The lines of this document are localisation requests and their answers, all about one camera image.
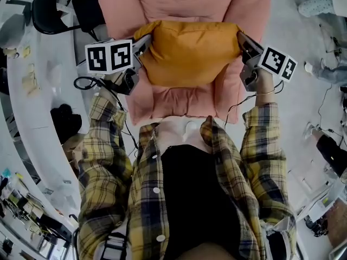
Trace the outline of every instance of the black top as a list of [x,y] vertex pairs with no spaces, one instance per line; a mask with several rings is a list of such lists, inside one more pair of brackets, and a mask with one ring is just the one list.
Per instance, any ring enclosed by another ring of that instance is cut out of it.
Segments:
[[202,243],[224,247],[236,259],[240,226],[232,199],[220,187],[213,155],[190,145],[162,155],[164,194],[170,238],[165,260]]

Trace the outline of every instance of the bracelet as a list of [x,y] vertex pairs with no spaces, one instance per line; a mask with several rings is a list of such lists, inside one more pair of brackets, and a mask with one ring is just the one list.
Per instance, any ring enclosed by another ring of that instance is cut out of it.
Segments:
[[273,89],[271,92],[268,92],[268,93],[257,93],[255,94],[256,96],[258,95],[267,95],[267,94],[271,94],[271,93],[274,93],[275,92],[275,89]]

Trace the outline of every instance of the leg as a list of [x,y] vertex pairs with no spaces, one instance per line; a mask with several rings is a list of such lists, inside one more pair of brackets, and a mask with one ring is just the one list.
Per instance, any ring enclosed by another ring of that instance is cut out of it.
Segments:
[[347,164],[347,151],[341,149],[333,138],[325,135],[321,130],[316,129],[318,126],[314,127],[310,122],[306,125],[304,131],[305,139],[308,139],[310,136],[313,136],[317,141],[316,147],[325,159],[327,163],[331,166],[334,172],[341,177],[344,173]]
[[347,67],[341,66],[334,69],[313,66],[312,75],[322,81],[338,85],[340,87],[347,86]]
[[327,135],[320,137],[317,142],[317,149],[334,172],[341,177],[347,167],[347,151],[341,149],[336,142]]
[[298,11],[306,17],[319,14],[335,14],[332,0],[308,0],[298,7]]

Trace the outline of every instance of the pink cushion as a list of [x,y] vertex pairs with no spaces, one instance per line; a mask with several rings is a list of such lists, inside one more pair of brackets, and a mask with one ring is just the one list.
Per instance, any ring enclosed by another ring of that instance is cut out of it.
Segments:
[[[113,38],[131,37],[147,22],[177,20],[234,22],[259,40],[270,6],[270,0],[99,0],[99,3],[108,34]],[[126,97],[132,122],[137,124],[168,115],[212,115],[225,120],[229,107],[240,102],[245,93],[239,78],[242,66],[238,59],[212,84],[197,88],[152,86],[142,69],[138,85]],[[228,122],[236,123],[237,116],[235,109],[229,114]]]

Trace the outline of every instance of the hand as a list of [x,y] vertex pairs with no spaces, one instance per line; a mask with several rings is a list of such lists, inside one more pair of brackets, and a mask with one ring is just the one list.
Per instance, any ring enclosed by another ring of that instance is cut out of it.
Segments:
[[[272,74],[262,68],[258,70],[258,79],[256,81],[256,93],[264,94],[273,91],[274,84]],[[258,95],[255,100],[256,106],[275,102],[275,93]]]

